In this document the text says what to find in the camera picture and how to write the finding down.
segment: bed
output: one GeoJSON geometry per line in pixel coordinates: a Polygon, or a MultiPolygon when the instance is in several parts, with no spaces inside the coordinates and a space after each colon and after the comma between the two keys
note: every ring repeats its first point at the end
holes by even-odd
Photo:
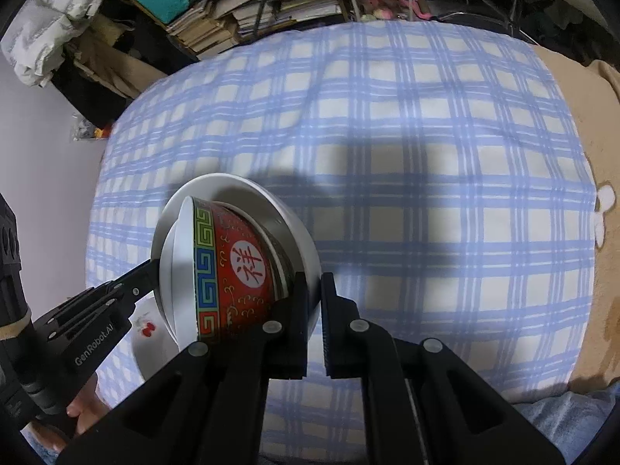
{"type": "MultiPolygon", "coordinates": [[[[437,22],[280,33],[187,67],[114,128],[88,284],[149,258],[183,183],[231,172],[297,212],[339,293],[395,337],[441,338],[511,402],[600,388],[618,372],[620,220],[600,251],[592,226],[616,181],[615,75],[437,22]]],[[[325,377],[320,326],[309,350],[307,379],[270,384],[261,449],[358,457],[359,383],[325,377]]],[[[98,375],[112,405],[142,383],[128,341],[98,375]]]]}

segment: screw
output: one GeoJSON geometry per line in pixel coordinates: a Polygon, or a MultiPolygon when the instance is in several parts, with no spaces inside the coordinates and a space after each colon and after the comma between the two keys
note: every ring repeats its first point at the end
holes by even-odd
{"type": "Polygon", "coordinates": [[[443,349],[441,341],[435,338],[425,339],[422,346],[424,346],[424,349],[429,353],[439,353],[443,349]]]}
{"type": "Polygon", "coordinates": [[[196,341],[190,344],[189,348],[187,348],[187,352],[193,357],[203,357],[209,352],[209,346],[200,341],[196,341]]]}
{"type": "Polygon", "coordinates": [[[365,320],[353,320],[349,327],[354,332],[366,332],[370,328],[370,324],[365,320]]]}
{"type": "Polygon", "coordinates": [[[276,320],[269,320],[263,324],[263,331],[268,334],[278,334],[282,330],[282,324],[276,320]]]}

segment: blue and white plaid tablecloth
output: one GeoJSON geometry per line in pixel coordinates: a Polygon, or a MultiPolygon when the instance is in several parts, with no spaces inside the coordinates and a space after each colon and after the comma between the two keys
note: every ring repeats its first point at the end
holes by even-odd
{"type": "MultiPolygon", "coordinates": [[[[595,189],[570,111],[525,43],[435,22],[271,36],[156,83],[120,117],[91,215],[88,282],[150,256],[193,177],[262,184],[308,227],[324,271],[399,338],[445,341],[509,400],[565,387],[593,293],[595,189]]],[[[358,381],[331,381],[320,323],[304,381],[272,382],[262,449],[363,451],[358,381]]],[[[141,382],[128,341],[99,369],[141,382]]]]}

